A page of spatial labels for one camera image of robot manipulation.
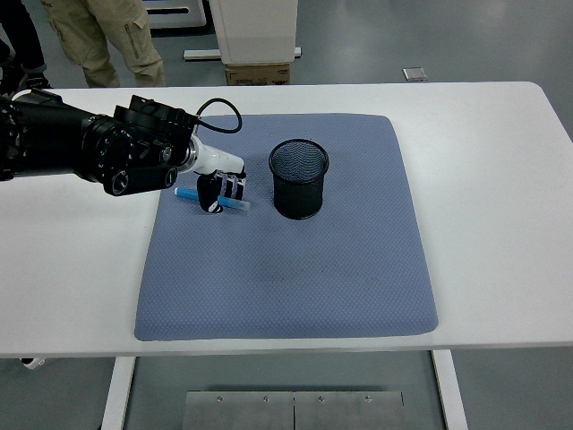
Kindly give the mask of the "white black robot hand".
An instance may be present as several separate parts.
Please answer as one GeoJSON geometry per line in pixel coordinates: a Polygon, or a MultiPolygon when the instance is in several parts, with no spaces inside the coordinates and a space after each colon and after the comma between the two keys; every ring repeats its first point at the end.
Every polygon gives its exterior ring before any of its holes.
{"type": "Polygon", "coordinates": [[[244,161],[228,152],[205,145],[192,138],[195,149],[192,171],[198,174],[197,193],[201,208],[207,213],[220,213],[219,196],[243,199],[246,184],[244,161]]]}

